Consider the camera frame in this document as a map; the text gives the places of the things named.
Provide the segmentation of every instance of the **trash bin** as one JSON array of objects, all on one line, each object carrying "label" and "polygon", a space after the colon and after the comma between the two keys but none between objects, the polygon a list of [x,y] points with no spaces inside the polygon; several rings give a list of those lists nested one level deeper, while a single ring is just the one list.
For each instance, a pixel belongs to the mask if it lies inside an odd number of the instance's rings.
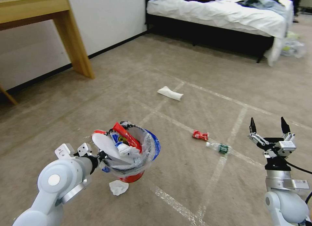
[{"label": "trash bin", "polygon": [[[116,162],[104,159],[102,170],[111,172],[123,182],[132,183],[143,176],[145,169],[149,168],[152,161],[159,155],[161,146],[157,137],[150,131],[128,121],[122,121],[120,125],[141,144],[142,152],[139,157],[134,158],[134,163],[130,165],[116,165]],[[114,132],[111,129],[105,135],[110,136]]]}]

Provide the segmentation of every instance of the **wooden table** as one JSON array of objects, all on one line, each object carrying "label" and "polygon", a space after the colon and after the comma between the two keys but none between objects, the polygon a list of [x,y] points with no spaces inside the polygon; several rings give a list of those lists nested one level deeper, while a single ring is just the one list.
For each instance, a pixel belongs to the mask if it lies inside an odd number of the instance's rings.
[{"label": "wooden table", "polygon": [[[0,0],[0,31],[50,19],[54,21],[74,70],[94,79],[68,0]],[[1,86],[0,91],[17,104]]]}]

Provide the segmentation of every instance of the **plastic bottle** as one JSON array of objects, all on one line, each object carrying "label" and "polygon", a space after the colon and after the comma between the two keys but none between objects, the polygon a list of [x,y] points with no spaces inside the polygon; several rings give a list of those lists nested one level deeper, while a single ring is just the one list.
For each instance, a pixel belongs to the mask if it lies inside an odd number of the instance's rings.
[{"label": "plastic bottle", "polygon": [[222,143],[210,143],[206,142],[207,147],[214,147],[217,151],[219,151],[222,154],[228,153],[228,151],[231,149],[231,146],[225,145]]}]

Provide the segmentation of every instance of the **table leg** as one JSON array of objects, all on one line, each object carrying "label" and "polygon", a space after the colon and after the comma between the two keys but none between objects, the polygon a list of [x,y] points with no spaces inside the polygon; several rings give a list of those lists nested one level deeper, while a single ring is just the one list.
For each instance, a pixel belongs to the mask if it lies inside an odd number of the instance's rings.
[{"label": "table leg", "polygon": [[67,10],[55,13],[53,15],[53,21],[74,70],[86,77],[94,79],[94,73],[72,11]]},{"label": "table leg", "polygon": [[9,93],[6,92],[1,86],[0,86],[0,91],[1,91],[2,93],[4,93],[4,95],[5,95],[14,105],[17,105],[16,100],[15,100],[11,95],[9,95]]}]

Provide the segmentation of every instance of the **plastic bag on floor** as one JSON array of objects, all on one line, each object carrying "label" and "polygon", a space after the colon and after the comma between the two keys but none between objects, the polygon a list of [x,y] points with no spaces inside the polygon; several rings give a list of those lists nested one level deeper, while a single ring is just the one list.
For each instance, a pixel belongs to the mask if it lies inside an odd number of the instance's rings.
[{"label": "plastic bag on floor", "polygon": [[288,32],[281,54],[283,56],[295,56],[296,58],[303,57],[306,54],[306,46],[298,39],[299,35]]}]

